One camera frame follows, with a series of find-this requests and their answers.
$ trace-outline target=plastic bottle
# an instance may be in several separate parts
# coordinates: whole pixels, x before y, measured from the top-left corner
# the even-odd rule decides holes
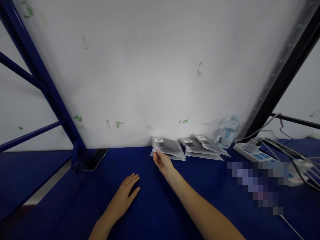
[[[238,129],[238,117],[236,115],[232,115],[231,118],[228,121],[226,121],[226,123],[223,126],[222,133],[218,141],[218,145],[222,148],[229,148]]]

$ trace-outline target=clear plastic bag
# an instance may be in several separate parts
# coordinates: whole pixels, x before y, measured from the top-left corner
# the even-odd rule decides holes
[[[170,154],[178,158],[186,158],[178,141],[152,136],[152,147],[165,154]]]
[[[156,152],[156,149],[153,148],[152,149],[152,152],[150,154],[150,157],[153,157],[153,153]],[[172,156],[170,154],[166,154],[171,160],[179,160],[179,161],[185,161],[186,159],[185,158],[179,158],[179,157],[176,157],[176,156]]]
[[[209,155],[220,155],[220,153],[205,149],[195,137],[180,138],[180,141],[186,148],[187,152],[203,153],[203,154],[209,154]]]
[[[208,150],[211,150],[211,151],[214,151],[214,152],[217,152],[217,153],[220,153],[222,155],[225,155],[225,156],[228,156],[228,157],[231,157],[229,155],[229,153],[227,153],[226,150],[222,149],[221,147],[219,147],[214,141],[212,141],[210,138],[208,138],[207,136],[205,135],[201,135],[201,134],[193,134],[197,140],[199,142],[201,142],[202,146],[205,148],[205,149],[208,149]]]
[[[212,159],[212,160],[220,160],[224,161],[220,155],[209,155],[209,154],[203,154],[203,153],[191,153],[186,151],[186,156],[187,157],[198,157],[198,158],[207,158],[207,159]]]

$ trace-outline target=phone screen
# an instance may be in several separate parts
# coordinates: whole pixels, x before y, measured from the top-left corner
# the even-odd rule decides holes
[[[100,163],[100,160],[106,155],[108,148],[98,149],[87,163],[88,170],[94,170]]]

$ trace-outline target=blue crossbar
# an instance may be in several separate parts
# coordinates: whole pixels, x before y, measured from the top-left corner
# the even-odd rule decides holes
[[[64,123],[64,121],[55,122],[55,123],[52,123],[52,124],[50,124],[50,125],[48,125],[46,127],[40,128],[40,129],[38,129],[36,131],[33,131],[31,133],[28,133],[26,135],[23,135],[21,137],[13,139],[13,140],[11,140],[9,142],[6,142],[6,143],[0,145],[0,152],[3,152],[5,150],[8,150],[9,148],[17,146],[18,144],[23,143],[23,142],[25,142],[25,141],[33,138],[33,137],[36,137],[36,136],[40,135],[41,133],[47,132],[47,131],[55,128],[55,127],[58,127],[63,123]]]
[[[27,80],[33,86],[39,88],[41,91],[48,91],[48,88],[43,83],[39,82],[34,76],[29,74],[22,67],[20,67],[18,64],[16,64],[10,58],[8,58],[6,55],[4,55],[2,52],[0,52],[0,63],[2,63],[7,68],[9,68],[12,71],[14,71],[20,77],[22,77],[25,80]]]

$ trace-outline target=smartphone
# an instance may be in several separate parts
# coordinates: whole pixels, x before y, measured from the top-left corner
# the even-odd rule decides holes
[[[108,148],[98,149],[81,170],[82,171],[96,170],[96,168],[98,167],[98,165],[100,164],[104,156],[107,154],[108,150],[109,150]]]

